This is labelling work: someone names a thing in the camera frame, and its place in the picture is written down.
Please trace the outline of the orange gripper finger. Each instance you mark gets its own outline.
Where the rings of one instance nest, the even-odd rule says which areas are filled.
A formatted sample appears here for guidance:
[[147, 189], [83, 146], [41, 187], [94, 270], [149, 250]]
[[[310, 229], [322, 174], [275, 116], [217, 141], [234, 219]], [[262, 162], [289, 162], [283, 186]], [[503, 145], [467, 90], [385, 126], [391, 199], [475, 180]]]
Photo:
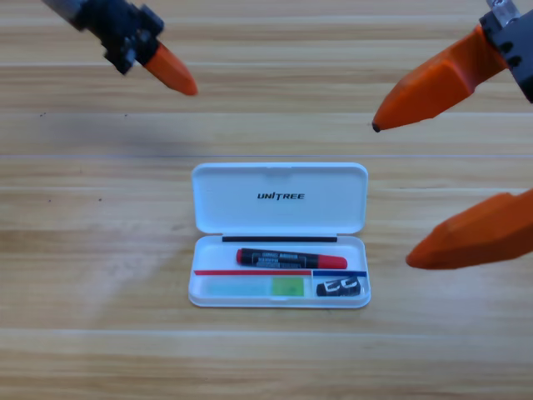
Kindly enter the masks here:
[[437, 225], [406, 256], [413, 268], [450, 270], [532, 252], [532, 192], [498, 193]]

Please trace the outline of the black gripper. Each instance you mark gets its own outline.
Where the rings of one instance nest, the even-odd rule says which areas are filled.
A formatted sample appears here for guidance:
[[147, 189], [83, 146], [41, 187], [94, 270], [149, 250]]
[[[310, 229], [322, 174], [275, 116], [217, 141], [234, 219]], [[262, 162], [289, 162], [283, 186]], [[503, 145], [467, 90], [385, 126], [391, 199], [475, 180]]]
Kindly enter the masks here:
[[121, 74], [140, 63], [171, 90], [198, 94], [187, 66], [158, 41], [163, 21], [148, 6], [137, 7], [125, 0], [86, 1], [74, 18], [74, 27], [96, 36], [106, 49], [104, 57]]
[[508, 0], [487, 0], [490, 11], [465, 37], [405, 75], [372, 120], [375, 131], [431, 119], [508, 68], [532, 103], [532, 11]]

